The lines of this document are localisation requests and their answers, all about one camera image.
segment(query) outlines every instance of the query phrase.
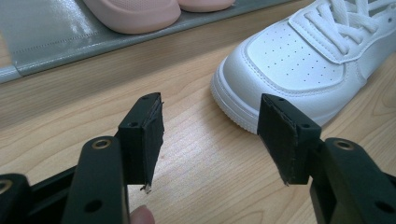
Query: white shoelace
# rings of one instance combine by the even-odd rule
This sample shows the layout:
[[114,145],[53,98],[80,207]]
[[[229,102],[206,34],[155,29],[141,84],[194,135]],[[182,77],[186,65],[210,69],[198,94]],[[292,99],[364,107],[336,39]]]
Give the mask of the white shoelace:
[[370,12],[389,5],[396,6],[396,0],[330,0],[330,4],[317,7],[318,12],[304,16],[311,21],[343,54],[348,54],[349,45],[345,37],[357,44],[363,41],[362,28],[371,34],[378,30],[378,22]]

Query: shoelace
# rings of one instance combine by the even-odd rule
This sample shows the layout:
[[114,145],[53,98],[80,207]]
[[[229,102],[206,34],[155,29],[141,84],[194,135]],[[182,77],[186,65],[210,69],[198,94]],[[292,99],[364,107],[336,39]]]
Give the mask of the shoelace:
[[363,41],[361,28],[373,34],[379,27],[378,22],[370,16],[370,12],[390,5],[396,6],[396,1],[376,0],[369,3],[369,0],[330,0],[330,4],[319,5],[318,12],[311,11],[304,16],[329,38],[341,53],[347,55],[350,46],[345,37],[360,44]]

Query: wooden floor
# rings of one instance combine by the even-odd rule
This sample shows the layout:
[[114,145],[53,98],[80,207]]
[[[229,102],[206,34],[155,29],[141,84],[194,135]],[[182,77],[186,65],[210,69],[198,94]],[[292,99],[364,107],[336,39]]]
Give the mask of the wooden floor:
[[[160,91],[165,135],[153,191],[146,195],[141,186],[130,187],[132,209],[146,204],[158,223],[316,223],[309,187],[285,187],[259,137],[232,123],[209,91],[217,66],[241,41],[308,2],[218,21],[1,84],[0,174],[26,174],[34,184],[76,165],[85,142],[113,135],[140,96]],[[10,64],[4,47],[2,66]],[[396,175],[395,130],[393,54],[323,128],[322,139],[352,140],[383,171]]]

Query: sneaker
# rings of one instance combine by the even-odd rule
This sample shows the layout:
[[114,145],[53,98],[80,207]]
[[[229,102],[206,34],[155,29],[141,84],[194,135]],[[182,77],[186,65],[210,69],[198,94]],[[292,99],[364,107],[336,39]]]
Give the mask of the sneaker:
[[241,43],[211,81],[221,109],[256,133],[262,93],[319,125],[396,51],[396,0],[317,0]]
[[230,7],[235,0],[177,0],[181,9],[189,12],[211,12]]
[[84,3],[105,26],[127,35],[161,30],[180,16],[177,0],[84,0]]

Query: pink shoe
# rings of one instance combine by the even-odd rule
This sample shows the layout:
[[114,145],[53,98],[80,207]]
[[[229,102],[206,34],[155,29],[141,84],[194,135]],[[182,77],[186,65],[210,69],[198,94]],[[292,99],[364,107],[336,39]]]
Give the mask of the pink shoe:
[[190,12],[219,11],[230,7],[235,0],[177,0],[181,9]]
[[161,30],[180,16],[177,0],[84,0],[108,28],[127,35]]

